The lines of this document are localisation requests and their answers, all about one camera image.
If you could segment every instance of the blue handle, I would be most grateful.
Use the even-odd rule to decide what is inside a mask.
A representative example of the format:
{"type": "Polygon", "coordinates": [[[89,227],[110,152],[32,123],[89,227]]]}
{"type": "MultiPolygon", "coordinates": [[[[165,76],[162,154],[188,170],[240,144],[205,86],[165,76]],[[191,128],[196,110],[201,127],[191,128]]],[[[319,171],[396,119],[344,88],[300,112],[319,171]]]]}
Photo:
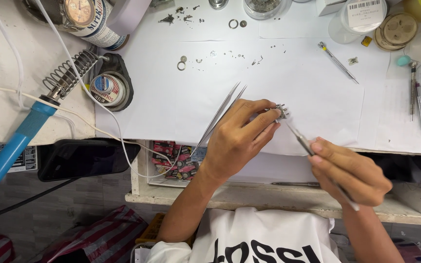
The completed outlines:
{"type": "Polygon", "coordinates": [[[40,102],[35,102],[32,105],[32,111],[27,115],[0,152],[0,181],[12,167],[25,147],[27,147],[29,142],[42,128],[46,120],[50,116],[53,116],[55,112],[55,108],[40,102]]]}

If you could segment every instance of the white t-shirt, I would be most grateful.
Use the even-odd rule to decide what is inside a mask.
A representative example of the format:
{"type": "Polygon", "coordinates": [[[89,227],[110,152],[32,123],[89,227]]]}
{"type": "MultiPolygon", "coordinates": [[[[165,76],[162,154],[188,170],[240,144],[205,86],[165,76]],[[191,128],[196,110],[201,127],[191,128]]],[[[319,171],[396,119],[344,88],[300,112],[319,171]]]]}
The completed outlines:
{"type": "Polygon", "coordinates": [[[192,250],[184,242],[159,242],[146,262],[341,263],[329,237],[333,227],[334,220],[311,213],[207,209],[192,250]]]}

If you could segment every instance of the barcode label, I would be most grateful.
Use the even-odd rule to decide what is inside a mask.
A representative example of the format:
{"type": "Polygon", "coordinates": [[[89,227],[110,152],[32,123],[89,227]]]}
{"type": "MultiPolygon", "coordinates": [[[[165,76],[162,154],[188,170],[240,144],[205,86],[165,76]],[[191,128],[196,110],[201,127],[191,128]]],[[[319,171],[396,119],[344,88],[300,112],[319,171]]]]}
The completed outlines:
{"type": "Polygon", "coordinates": [[[352,9],[367,8],[370,6],[379,5],[379,3],[380,3],[379,0],[374,0],[370,2],[360,2],[358,4],[352,4],[351,6],[348,7],[348,9],[352,10],[352,9]]]}
{"type": "Polygon", "coordinates": [[[381,23],[384,0],[365,0],[347,5],[348,26],[351,28],[381,23]]]}

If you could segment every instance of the orange crate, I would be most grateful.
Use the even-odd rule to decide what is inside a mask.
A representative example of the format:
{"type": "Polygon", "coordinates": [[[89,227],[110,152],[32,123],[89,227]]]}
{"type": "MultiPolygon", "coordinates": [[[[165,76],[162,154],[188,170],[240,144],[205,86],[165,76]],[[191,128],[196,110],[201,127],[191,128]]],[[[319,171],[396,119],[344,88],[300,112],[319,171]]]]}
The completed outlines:
{"type": "MultiPolygon", "coordinates": [[[[165,217],[164,213],[158,213],[152,219],[152,222],[149,226],[145,229],[144,233],[142,233],[141,237],[136,239],[136,244],[145,243],[145,242],[157,242],[157,236],[159,234],[160,226],[162,225],[163,218],[165,217]]],[[[192,235],[188,238],[185,242],[192,247],[194,242],[195,235],[192,235]]]]}

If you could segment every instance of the watch dial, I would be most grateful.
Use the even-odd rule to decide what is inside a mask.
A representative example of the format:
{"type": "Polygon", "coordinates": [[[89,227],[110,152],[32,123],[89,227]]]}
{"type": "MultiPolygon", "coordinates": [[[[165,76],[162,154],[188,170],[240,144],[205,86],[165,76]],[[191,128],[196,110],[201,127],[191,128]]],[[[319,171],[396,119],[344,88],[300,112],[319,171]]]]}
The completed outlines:
{"type": "Polygon", "coordinates": [[[94,3],[91,0],[65,0],[66,15],[73,24],[87,27],[94,20],[94,3]]]}

